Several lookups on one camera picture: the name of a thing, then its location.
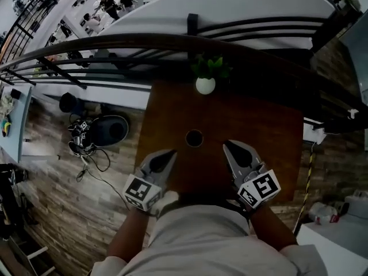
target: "wooden table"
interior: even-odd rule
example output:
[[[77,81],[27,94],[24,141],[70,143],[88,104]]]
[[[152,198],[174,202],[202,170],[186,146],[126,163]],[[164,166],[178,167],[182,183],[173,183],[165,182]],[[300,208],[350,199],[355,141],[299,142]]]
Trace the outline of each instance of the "wooden table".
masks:
[[[189,147],[185,136],[198,129],[202,146]],[[303,116],[298,110],[230,93],[199,94],[194,85],[155,82],[149,97],[136,166],[149,153],[176,149],[168,188],[178,192],[231,193],[231,173],[223,142],[254,147],[281,185],[277,201],[293,199],[301,159]]]

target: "potted plant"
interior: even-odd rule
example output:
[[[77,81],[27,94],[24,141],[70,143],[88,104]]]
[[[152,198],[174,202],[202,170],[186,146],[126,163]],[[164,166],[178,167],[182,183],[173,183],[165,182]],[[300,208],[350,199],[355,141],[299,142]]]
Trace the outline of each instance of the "potted plant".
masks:
[[[193,64],[191,69],[198,77],[195,83],[198,92],[207,95],[214,90],[216,79],[228,78],[232,68],[229,67],[228,63],[224,63],[222,56],[207,59],[200,55],[198,62]]]

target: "yellow object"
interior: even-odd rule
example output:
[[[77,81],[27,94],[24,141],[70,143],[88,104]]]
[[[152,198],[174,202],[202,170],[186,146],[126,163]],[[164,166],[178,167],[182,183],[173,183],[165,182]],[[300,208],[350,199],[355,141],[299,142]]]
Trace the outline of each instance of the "yellow object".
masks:
[[[11,123],[10,122],[6,122],[4,125],[4,132],[5,134],[9,133],[9,129],[10,129]]]

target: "black railing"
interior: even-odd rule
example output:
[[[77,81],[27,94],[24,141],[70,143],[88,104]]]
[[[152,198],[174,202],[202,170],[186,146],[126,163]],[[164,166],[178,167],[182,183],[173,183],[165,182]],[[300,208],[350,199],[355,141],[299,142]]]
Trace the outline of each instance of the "black railing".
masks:
[[[1,44],[1,63],[6,63],[23,54],[30,40],[33,39],[33,34],[57,3],[58,0],[30,0],[27,3]]]
[[[166,56],[165,59],[118,57],[117,54],[109,53],[109,48],[138,48],[170,54],[182,53],[184,56]],[[50,55],[86,51],[93,51],[95,54],[91,58],[53,62],[47,59]],[[24,82],[34,85],[57,83],[73,84],[81,89],[99,86],[149,91],[156,79],[194,82],[195,76],[190,65],[195,60],[194,56],[202,53],[222,54],[233,67],[230,79],[219,81],[218,89],[263,98],[301,110],[305,117],[322,122],[316,128],[325,128],[330,133],[368,127],[365,121],[368,120],[368,107],[333,81],[269,53],[204,37],[141,33],[63,42],[27,53],[1,65],[0,79],[10,85]],[[85,68],[76,68],[75,64],[84,64]],[[350,109],[359,111],[353,120],[348,118]]]
[[[240,42],[251,39],[265,39],[265,38],[277,38],[277,37],[306,37],[315,40],[315,35],[325,24],[330,24],[330,19],[320,17],[300,17],[300,16],[282,16],[282,17],[263,17],[253,18],[249,20],[240,20],[233,22],[226,22],[223,24],[216,24],[199,28],[200,20],[197,14],[189,14],[187,25],[188,31],[183,35],[201,36],[208,39],[218,39],[227,42]],[[286,30],[290,32],[269,32],[274,30]],[[323,36],[319,37],[318,46],[313,45],[313,52],[304,50],[307,53],[306,65],[309,65],[309,59],[313,56],[318,49],[324,46],[335,36],[335,32],[325,32]],[[162,51],[142,49],[129,57],[140,58],[164,58],[166,56],[173,55],[177,52],[174,51]],[[137,64],[128,65],[129,68],[136,67]]]

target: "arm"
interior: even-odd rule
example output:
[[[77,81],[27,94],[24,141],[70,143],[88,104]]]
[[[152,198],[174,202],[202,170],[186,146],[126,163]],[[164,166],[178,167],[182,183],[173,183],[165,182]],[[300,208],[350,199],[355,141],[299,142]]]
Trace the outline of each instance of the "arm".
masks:
[[[298,245],[293,232],[275,215],[267,204],[250,216],[258,239],[280,251],[284,247]]]
[[[111,241],[107,256],[117,256],[127,263],[141,250],[149,216],[132,208]]]
[[[89,23],[90,23],[91,25],[99,25],[99,21],[98,21],[98,20],[96,20],[95,18],[90,19],[90,20],[89,20]]]
[[[124,6],[124,3],[122,2],[122,0],[120,0],[120,6],[121,6],[122,10],[125,11],[125,6]]]

